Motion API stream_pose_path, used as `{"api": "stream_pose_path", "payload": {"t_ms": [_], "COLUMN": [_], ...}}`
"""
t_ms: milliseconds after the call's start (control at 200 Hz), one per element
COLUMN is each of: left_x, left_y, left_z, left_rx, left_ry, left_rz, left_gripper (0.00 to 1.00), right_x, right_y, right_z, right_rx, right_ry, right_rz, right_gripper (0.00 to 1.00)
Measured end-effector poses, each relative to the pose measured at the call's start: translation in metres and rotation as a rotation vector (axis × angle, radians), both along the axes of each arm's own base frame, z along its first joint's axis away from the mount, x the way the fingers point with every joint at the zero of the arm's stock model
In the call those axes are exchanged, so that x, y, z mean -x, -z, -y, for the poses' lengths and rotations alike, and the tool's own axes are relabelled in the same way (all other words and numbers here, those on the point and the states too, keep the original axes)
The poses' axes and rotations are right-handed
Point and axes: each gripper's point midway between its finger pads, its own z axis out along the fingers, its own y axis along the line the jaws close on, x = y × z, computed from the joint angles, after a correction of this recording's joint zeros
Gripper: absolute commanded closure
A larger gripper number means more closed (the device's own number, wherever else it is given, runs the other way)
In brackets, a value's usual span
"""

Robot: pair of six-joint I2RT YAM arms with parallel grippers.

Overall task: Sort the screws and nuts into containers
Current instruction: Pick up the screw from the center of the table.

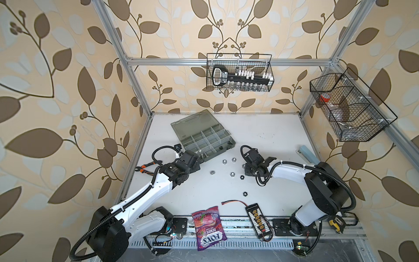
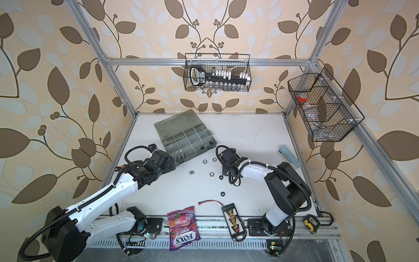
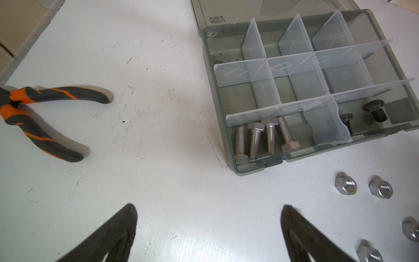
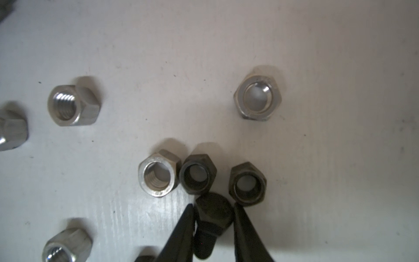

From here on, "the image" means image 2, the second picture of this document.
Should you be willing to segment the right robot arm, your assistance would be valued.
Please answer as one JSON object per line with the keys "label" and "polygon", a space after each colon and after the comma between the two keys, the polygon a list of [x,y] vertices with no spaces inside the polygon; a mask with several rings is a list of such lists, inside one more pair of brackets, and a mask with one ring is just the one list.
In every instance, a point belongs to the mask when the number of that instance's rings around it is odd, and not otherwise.
{"label": "right robot arm", "polygon": [[274,166],[253,161],[225,145],[216,147],[216,158],[230,184],[238,187],[242,179],[253,179],[268,186],[275,203],[260,220],[265,234],[278,234],[281,224],[312,208],[310,188],[289,163]]}

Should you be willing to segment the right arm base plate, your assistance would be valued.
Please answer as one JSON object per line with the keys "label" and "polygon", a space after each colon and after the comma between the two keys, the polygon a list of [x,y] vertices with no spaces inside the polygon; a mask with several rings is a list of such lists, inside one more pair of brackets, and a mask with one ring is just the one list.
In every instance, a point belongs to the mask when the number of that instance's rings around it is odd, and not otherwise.
{"label": "right arm base plate", "polygon": [[273,226],[266,218],[251,218],[247,220],[247,228],[250,236],[290,236],[292,225],[283,221],[277,226]]}

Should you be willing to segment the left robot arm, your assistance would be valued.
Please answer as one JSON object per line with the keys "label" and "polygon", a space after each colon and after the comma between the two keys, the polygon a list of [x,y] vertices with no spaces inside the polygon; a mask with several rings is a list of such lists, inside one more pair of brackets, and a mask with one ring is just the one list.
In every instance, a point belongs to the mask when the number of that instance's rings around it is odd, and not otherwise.
{"label": "left robot arm", "polygon": [[127,161],[116,169],[115,179],[92,196],[66,209],[52,209],[45,226],[26,239],[18,252],[23,261],[52,257],[56,262],[74,261],[90,244],[119,233],[149,231],[146,215],[137,207],[100,219],[120,200],[149,186],[162,174],[176,169],[172,156],[151,151],[145,160]]}

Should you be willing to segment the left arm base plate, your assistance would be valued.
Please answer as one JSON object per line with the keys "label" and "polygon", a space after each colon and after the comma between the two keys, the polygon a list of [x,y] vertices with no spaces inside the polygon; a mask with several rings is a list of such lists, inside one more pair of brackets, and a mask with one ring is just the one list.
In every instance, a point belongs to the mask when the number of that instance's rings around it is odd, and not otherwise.
{"label": "left arm base plate", "polygon": [[157,235],[163,227],[163,219],[157,217],[146,217],[137,219],[133,228],[129,231],[131,235]]}

